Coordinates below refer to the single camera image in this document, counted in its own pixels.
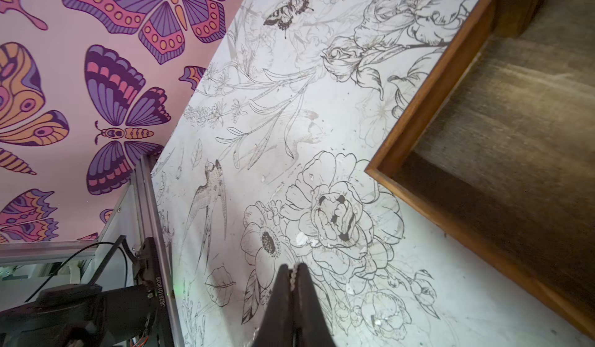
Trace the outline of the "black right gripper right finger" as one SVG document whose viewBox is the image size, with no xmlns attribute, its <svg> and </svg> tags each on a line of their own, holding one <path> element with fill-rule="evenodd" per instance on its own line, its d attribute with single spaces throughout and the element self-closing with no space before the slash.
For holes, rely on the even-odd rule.
<svg viewBox="0 0 595 347">
<path fill-rule="evenodd" d="M 299 263 L 292 271 L 293 346 L 335 347 L 307 265 Z"/>
</svg>

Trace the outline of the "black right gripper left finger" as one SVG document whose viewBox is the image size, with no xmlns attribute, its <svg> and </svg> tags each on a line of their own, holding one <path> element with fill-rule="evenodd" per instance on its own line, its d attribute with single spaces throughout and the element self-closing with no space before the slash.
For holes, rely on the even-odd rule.
<svg viewBox="0 0 595 347">
<path fill-rule="evenodd" d="M 292 273 L 293 271 L 286 264 L 281 265 L 277 271 L 271 298 L 267 303 L 263 320 L 253 340 L 252 347 L 293 346 Z"/>
</svg>

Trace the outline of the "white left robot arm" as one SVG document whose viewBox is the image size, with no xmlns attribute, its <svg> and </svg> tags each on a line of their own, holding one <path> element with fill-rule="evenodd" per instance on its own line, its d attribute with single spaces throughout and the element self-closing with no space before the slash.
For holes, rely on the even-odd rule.
<svg viewBox="0 0 595 347">
<path fill-rule="evenodd" d="M 46 289 L 1 312 L 3 346 L 182 346 L 161 248 L 146 238 L 133 261 L 133 285 L 104 291 L 88 283 Z"/>
</svg>

